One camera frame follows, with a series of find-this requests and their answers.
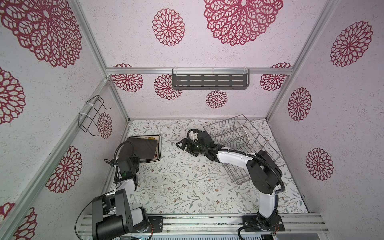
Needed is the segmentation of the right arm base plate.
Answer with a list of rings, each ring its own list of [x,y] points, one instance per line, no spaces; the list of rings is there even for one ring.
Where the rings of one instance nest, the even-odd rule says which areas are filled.
[[[266,218],[263,216],[242,216],[243,225],[245,227],[246,232],[283,232],[285,231],[285,226],[283,224],[283,220],[281,216],[275,215],[269,221],[255,226],[256,224],[265,221]]]

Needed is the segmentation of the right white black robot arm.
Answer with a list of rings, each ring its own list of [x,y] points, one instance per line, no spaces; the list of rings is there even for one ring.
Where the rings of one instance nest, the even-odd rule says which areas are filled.
[[[189,130],[187,137],[176,146],[195,157],[202,154],[210,161],[244,169],[260,192],[259,216],[266,220],[277,214],[279,194],[285,191],[285,184],[281,170],[267,152],[251,154],[229,149],[215,144],[208,132],[197,129]]]

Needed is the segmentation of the dark square floral plate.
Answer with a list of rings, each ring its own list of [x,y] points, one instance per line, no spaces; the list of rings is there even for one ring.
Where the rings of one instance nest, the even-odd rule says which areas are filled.
[[[127,141],[134,144],[134,153],[141,164],[154,163],[161,159],[161,135],[131,136]]]

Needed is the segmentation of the grey round plate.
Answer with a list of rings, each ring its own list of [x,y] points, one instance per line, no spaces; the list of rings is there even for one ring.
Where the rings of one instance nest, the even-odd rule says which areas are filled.
[[[242,125],[239,121],[235,121],[235,130],[236,130],[236,133],[239,135],[240,139],[248,144],[249,143],[249,135],[248,133],[246,132],[246,129],[244,127],[244,125]]]

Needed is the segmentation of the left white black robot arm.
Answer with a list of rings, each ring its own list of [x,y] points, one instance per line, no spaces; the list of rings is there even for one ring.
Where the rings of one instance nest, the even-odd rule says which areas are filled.
[[[118,158],[117,165],[125,181],[123,187],[92,201],[92,237],[94,240],[113,240],[117,237],[149,230],[150,221],[144,208],[131,209],[127,194],[135,191],[134,177],[140,166],[135,155]]]

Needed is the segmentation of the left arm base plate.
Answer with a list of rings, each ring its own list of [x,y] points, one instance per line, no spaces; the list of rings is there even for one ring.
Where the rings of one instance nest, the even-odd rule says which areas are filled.
[[[149,216],[134,225],[134,230],[138,233],[161,233],[163,231],[163,216]]]

